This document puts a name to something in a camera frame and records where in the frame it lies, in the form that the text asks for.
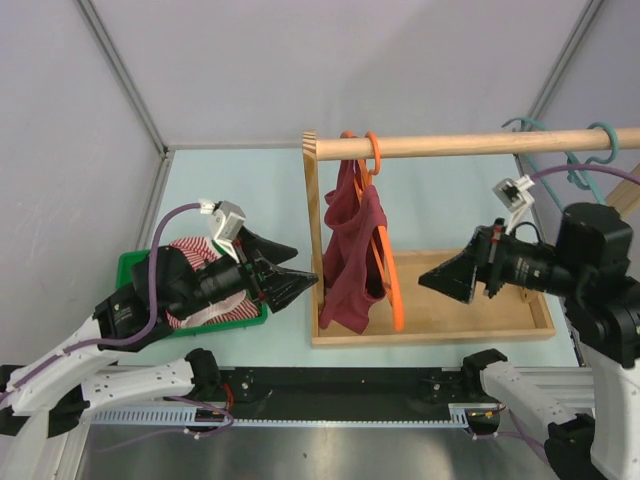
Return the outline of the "maroon tank top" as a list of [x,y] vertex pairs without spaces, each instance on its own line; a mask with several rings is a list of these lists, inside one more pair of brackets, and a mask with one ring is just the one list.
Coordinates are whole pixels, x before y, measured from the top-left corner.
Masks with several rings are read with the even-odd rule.
[[386,215],[374,186],[357,195],[354,180],[357,163],[340,163],[334,190],[325,195],[324,222],[331,238],[323,255],[324,308],[319,327],[332,322],[361,334],[369,324],[369,310],[385,297],[371,238],[379,226],[387,224]]

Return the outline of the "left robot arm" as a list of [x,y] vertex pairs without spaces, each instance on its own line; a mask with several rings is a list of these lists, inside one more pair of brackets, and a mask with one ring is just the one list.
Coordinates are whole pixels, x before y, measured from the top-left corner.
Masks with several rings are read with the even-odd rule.
[[89,414],[122,399],[153,394],[202,401],[214,397],[221,375],[213,354],[198,348],[143,377],[127,376],[118,388],[102,368],[180,330],[258,318],[265,309],[288,307],[318,280],[284,267],[293,247],[246,228],[233,254],[209,236],[174,240],[148,251],[131,278],[56,350],[26,366],[1,368],[1,432],[16,436],[39,412],[48,415],[49,437],[74,429]]

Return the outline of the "orange plastic hanger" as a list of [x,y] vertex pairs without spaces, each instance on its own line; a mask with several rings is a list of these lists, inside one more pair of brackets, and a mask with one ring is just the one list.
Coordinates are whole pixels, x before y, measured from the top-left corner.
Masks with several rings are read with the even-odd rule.
[[[368,131],[365,133],[365,137],[369,140],[373,151],[374,167],[369,169],[365,158],[355,160],[357,172],[353,180],[353,186],[359,202],[362,202],[365,189],[373,185],[373,178],[379,174],[381,169],[381,154],[377,136],[374,132]],[[376,232],[372,234],[370,246],[386,298],[392,309],[393,329],[396,332],[401,332],[405,327],[405,310],[397,267],[386,226],[380,225],[376,228]]]

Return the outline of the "red white striped tank top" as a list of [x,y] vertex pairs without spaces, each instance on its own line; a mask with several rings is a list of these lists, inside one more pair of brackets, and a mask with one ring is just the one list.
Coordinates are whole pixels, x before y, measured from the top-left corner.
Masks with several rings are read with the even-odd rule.
[[[209,236],[190,236],[178,238],[170,243],[178,249],[194,271],[227,257],[222,247]],[[237,323],[259,317],[261,308],[249,297],[245,290],[227,295],[220,300],[207,300],[192,313],[178,317],[166,311],[166,317],[172,328],[176,330],[196,329],[211,325]]]

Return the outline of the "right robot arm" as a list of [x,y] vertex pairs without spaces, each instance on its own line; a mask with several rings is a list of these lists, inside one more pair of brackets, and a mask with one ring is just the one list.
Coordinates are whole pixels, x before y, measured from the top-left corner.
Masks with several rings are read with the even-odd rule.
[[490,396],[524,423],[560,479],[639,476],[639,282],[627,273],[632,239],[632,227],[614,208],[574,203],[564,209],[553,245],[521,241],[498,218],[418,279],[464,304],[477,283],[487,298],[513,285],[562,299],[591,368],[594,415],[561,406],[497,350],[466,357],[461,376],[469,399]]

